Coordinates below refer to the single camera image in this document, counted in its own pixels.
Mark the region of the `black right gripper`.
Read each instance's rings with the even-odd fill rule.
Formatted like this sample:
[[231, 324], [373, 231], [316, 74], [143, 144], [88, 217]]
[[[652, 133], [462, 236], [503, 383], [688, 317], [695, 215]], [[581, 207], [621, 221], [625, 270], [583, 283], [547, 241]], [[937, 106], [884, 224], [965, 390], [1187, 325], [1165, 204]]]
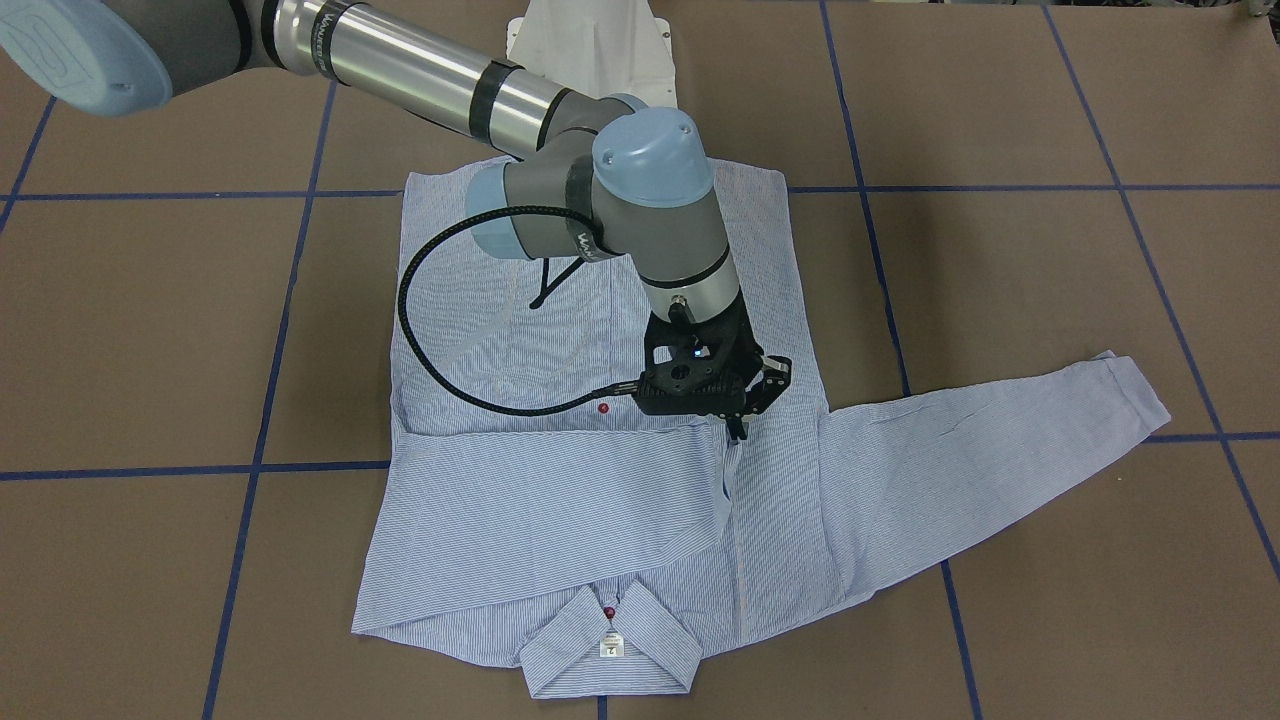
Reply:
[[645, 329], [645, 356], [646, 348], [655, 345], [716, 343], [728, 352], [733, 369], [746, 380], [746, 389], [762, 372], [762, 379], [748, 391], [745, 415], [732, 413], [727, 416], [728, 442], [745, 442], [750, 416], [765, 413], [791, 386], [792, 360], [786, 356], [763, 356], [741, 295], [708, 322], [689, 323], [685, 310], [678, 310], [677, 316], [678, 320], [675, 323], [666, 322], [658, 315], [649, 316]]

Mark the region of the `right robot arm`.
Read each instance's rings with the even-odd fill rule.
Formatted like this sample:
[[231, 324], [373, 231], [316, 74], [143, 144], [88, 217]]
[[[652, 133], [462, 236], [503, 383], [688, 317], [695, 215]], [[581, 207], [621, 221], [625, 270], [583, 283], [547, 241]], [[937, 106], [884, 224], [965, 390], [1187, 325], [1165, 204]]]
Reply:
[[[242, 70], [323, 76], [506, 152], [480, 170], [467, 217], [402, 273], [401, 332], [422, 370], [489, 413], [549, 416], [628, 396], [650, 416], [713, 416], [731, 443], [788, 387], [792, 364], [756, 342], [716, 174], [695, 122], [637, 97], [594, 99], [364, 1], [5, 1], [3, 49], [54, 97], [99, 117], [161, 108]], [[493, 258], [571, 269], [631, 259], [648, 297], [644, 368], [548, 407], [507, 407], [451, 383], [419, 342], [413, 278], [471, 232]]]

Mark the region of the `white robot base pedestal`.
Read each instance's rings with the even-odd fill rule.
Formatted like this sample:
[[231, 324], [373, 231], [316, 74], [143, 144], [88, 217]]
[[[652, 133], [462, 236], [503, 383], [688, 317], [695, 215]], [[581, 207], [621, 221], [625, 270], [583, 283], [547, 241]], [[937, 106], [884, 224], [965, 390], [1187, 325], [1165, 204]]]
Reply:
[[590, 97], [678, 106], [672, 28], [649, 1], [531, 1], [507, 24], [506, 56]]

